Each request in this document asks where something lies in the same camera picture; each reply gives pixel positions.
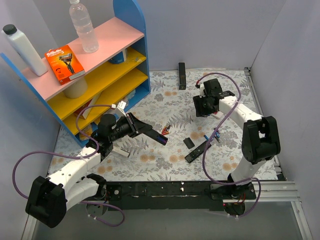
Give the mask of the black battery cover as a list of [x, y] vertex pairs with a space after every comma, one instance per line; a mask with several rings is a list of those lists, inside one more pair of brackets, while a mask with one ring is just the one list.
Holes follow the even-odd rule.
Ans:
[[188, 149], [192, 149], [192, 148], [195, 147], [195, 144], [193, 143], [193, 141], [191, 140], [190, 137], [185, 138], [185, 139], [183, 140], [183, 142], [184, 142], [184, 144], [186, 145], [186, 147], [187, 147]]

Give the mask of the plain black remote control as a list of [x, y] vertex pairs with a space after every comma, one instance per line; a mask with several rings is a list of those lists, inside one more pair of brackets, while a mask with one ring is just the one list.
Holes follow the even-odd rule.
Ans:
[[158, 133], [154, 129], [150, 129], [144, 133], [146, 136], [150, 137], [151, 139], [155, 140], [156, 142], [160, 143], [161, 145], [165, 146], [168, 142], [168, 138], [164, 135]]

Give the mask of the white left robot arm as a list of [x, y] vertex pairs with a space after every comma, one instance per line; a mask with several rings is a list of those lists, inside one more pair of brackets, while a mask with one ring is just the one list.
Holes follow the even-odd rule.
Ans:
[[106, 180], [87, 172], [102, 162], [113, 150], [113, 142], [125, 136], [134, 138], [144, 134], [161, 144], [167, 139], [132, 113], [117, 119], [113, 114], [100, 118], [91, 140], [79, 154], [79, 159], [70, 161], [48, 177], [37, 177], [31, 186], [25, 211], [50, 228], [56, 227], [67, 210], [79, 202], [93, 197], [103, 199], [107, 194]]

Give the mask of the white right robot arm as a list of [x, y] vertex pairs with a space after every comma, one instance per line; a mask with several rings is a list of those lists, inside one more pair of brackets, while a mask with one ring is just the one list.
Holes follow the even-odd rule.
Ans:
[[197, 117], [221, 112], [225, 114], [223, 121], [230, 118], [242, 129], [242, 159], [224, 184], [227, 195], [237, 199], [245, 192], [243, 185], [250, 183], [260, 167], [280, 153], [277, 121], [240, 103], [240, 97], [223, 91], [216, 78], [196, 83], [195, 87], [199, 89], [199, 95], [193, 97]]

